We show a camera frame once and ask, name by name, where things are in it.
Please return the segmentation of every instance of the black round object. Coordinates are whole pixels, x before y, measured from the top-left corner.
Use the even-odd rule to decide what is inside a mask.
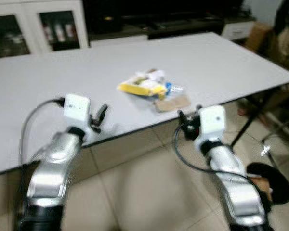
[[[269,180],[270,188],[273,189],[273,204],[281,205],[289,201],[289,182],[278,169],[263,163],[251,163],[246,171]]]

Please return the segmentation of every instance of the white table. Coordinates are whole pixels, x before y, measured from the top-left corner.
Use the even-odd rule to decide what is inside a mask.
[[[96,141],[176,118],[176,111],[159,114],[151,102],[117,90],[134,72],[151,68],[186,87],[192,104],[185,111],[289,82],[288,71],[213,33],[1,59],[0,172],[19,166],[21,125],[46,99],[67,93],[87,96],[93,113],[110,105]],[[61,108],[41,111],[32,126],[28,156],[65,127]]]

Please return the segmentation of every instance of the white wall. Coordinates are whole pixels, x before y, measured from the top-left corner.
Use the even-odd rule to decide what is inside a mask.
[[[279,8],[283,0],[245,0],[244,5],[251,7],[253,16],[257,21],[274,25],[276,10]]]

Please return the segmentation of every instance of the table leg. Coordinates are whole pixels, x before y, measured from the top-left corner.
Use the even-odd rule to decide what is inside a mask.
[[[244,125],[244,127],[241,129],[239,134],[235,137],[235,139],[231,143],[231,147],[233,148],[236,142],[241,138],[241,136],[244,134],[244,132],[247,130],[247,128],[250,126],[250,124],[254,121],[254,119],[260,114],[266,103],[269,101],[271,96],[273,95],[274,90],[269,90],[263,97],[263,101],[260,103],[260,105],[257,107],[257,109],[250,115],[248,121]]]

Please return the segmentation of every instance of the black cable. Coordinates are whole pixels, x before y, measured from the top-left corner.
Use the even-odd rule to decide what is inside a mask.
[[[33,117],[33,115],[42,107],[49,103],[56,103],[60,107],[64,106],[64,98],[58,98],[58,99],[52,99],[52,100],[46,100],[39,104],[35,109],[33,109],[30,114],[25,119],[22,130],[21,130],[21,139],[20,139],[20,147],[19,147],[19,160],[20,160],[20,167],[21,167],[21,182],[20,182],[20,193],[21,193],[21,199],[23,202],[23,208],[26,208],[27,206],[27,198],[26,198],[26,192],[25,192],[25,180],[26,180],[26,169],[27,164],[24,164],[24,153],[26,152],[26,141],[27,141],[27,126]],[[15,203],[15,214],[17,214],[17,208],[18,203]]]
[[[241,177],[241,178],[244,178],[245,180],[247,180],[250,184],[252,184],[253,186],[256,187],[256,189],[258,190],[258,186],[255,185],[249,178],[245,177],[245,176],[242,176],[238,173],[234,173],[234,172],[226,172],[226,171],[220,171],[220,170],[211,170],[211,169],[204,169],[204,168],[200,168],[200,167],[197,167],[191,163],[189,163],[179,152],[178,150],[178,145],[177,145],[177,138],[178,138],[178,134],[179,134],[179,131],[181,129],[183,125],[180,125],[176,131],[175,131],[175,137],[174,137],[174,147],[175,147],[175,153],[176,155],[179,157],[179,159],[185,164],[187,165],[188,167],[194,169],[194,170],[197,170],[197,171],[200,171],[200,172],[204,172],[204,173],[209,173],[209,174],[216,174],[216,173],[223,173],[223,174],[230,174],[230,175],[233,175],[233,176],[237,176],[237,177]]]

